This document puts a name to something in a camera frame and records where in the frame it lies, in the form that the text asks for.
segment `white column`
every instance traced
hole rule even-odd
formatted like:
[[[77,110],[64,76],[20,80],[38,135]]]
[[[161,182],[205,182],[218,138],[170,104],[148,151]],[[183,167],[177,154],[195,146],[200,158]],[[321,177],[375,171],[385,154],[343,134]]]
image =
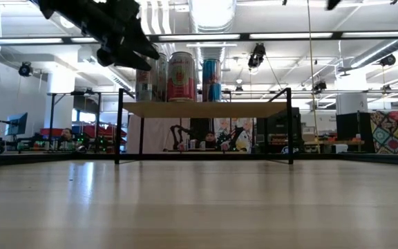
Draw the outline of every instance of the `white column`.
[[[48,93],[70,93],[75,90],[75,74],[67,69],[62,69],[50,73],[47,81]],[[50,127],[50,110],[52,108],[52,97],[46,98],[46,117],[44,127]],[[56,105],[53,111],[53,128],[71,128],[72,127],[73,96],[64,96]]]
[[[348,72],[349,76],[338,77],[335,86],[338,90],[367,90],[366,73],[361,69]],[[338,94],[336,98],[337,115],[368,112],[366,93]]]

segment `ceiling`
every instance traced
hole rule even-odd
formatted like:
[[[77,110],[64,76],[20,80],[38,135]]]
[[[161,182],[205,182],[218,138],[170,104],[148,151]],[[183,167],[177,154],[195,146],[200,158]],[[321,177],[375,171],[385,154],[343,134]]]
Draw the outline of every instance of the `ceiling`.
[[[153,12],[151,3],[157,2],[158,8]],[[398,3],[390,5],[386,0],[363,1],[343,0],[341,5],[333,11],[325,11],[325,0],[310,0],[311,30],[336,31],[336,30],[398,30]],[[233,33],[268,33],[268,32],[305,32],[309,30],[306,0],[289,0],[286,6],[281,5],[281,0],[237,0],[236,14],[231,28]],[[146,33],[155,34],[160,29],[166,32],[163,26],[162,2],[149,1],[146,11],[146,20],[149,29]],[[191,33],[191,22],[187,0],[169,0],[169,27],[172,33]],[[61,22],[61,17],[53,15],[50,20],[42,17],[38,8],[27,1],[0,1],[0,37],[41,37],[41,36],[77,36],[77,28],[66,28]],[[288,86],[293,89],[306,87],[311,89],[311,75],[324,70],[321,78],[324,79],[329,89],[334,88],[336,71],[334,63],[338,58],[356,57],[377,45],[379,40],[346,40],[338,41],[313,41],[312,53],[308,41],[268,41],[265,42],[268,60],[259,67],[258,73],[252,75],[248,71],[247,58],[256,45],[253,41],[232,42],[236,47],[226,48],[225,71],[222,73],[224,89],[234,90],[237,79],[243,81],[245,91],[277,90]],[[108,72],[88,64],[81,58],[67,59],[66,55],[76,53],[81,46],[11,46],[4,47],[2,55],[16,62],[18,55],[54,55],[64,60],[75,73],[78,86],[98,87],[114,90],[112,81],[108,79]],[[186,43],[176,43],[175,50],[189,51]],[[397,63],[392,68],[386,68],[385,77],[380,66],[367,66],[368,88],[380,89],[383,81],[398,80],[398,51],[394,53]],[[50,70],[49,64],[37,62],[37,69]],[[135,82],[133,69],[117,68],[114,72],[122,77],[131,86]],[[234,98],[268,98],[269,95],[250,94],[235,95]]]

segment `ceiling duct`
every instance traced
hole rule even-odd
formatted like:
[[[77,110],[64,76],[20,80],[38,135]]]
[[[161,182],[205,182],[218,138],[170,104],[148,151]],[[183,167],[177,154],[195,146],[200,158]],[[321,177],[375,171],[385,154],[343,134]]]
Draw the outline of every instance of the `ceiling duct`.
[[[350,66],[352,68],[361,68],[373,62],[387,57],[398,50],[398,39],[383,41],[370,50],[352,59]]]
[[[189,0],[194,33],[228,33],[236,13],[236,0]],[[224,61],[225,48],[197,48],[196,58]]]

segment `patterned tapestry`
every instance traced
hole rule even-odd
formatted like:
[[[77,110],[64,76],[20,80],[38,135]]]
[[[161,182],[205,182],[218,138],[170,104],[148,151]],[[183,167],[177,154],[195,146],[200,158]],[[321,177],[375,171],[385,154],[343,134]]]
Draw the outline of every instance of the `patterned tapestry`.
[[[398,154],[398,111],[371,113],[371,130],[376,153]]]

